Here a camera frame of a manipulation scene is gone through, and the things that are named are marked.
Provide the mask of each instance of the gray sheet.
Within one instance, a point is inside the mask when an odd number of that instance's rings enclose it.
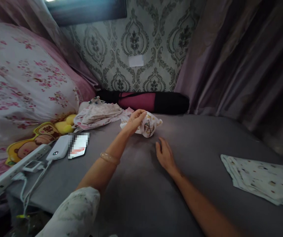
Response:
[[[133,135],[102,197],[93,236],[203,236],[177,187],[156,159],[155,141],[166,138],[190,181],[243,232],[283,236],[283,206],[239,190],[220,154],[276,164],[283,160],[238,123],[207,116],[158,115],[163,125],[146,139]],[[31,203],[53,213],[120,131],[120,121],[90,130],[85,156],[52,163]],[[35,177],[30,178],[29,188]],[[21,182],[8,188],[19,196]]]

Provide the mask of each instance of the curtain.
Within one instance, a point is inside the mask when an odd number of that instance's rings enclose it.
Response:
[[[74,71],[99,89],[98,81],[62,33],[43,0],[0,0],[0,22],[25,27],[55,43]]]
[[[174,91],[283,156],[283,0],[207,1]]]

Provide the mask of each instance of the floral sleeve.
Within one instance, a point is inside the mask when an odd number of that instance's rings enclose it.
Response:
[[[100,201],[99,192],[91,187],[70,194],[36,237],[84,237],[92,230]]]

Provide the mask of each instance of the wallpaper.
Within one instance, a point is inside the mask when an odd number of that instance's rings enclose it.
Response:
[[[173,91],[206,0],[127,0],[127,18],[61,27],[110,91]],[[144,66],[129,67],[128,56]]]

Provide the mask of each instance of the bracelet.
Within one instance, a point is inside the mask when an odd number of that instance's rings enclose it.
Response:
[[[113,156],[110,156],[109,154],[102,152],[100,157],[110,163],[113,163],[115,165],[119,165],[119,163],[121,162],[120,160],[114,158]]]

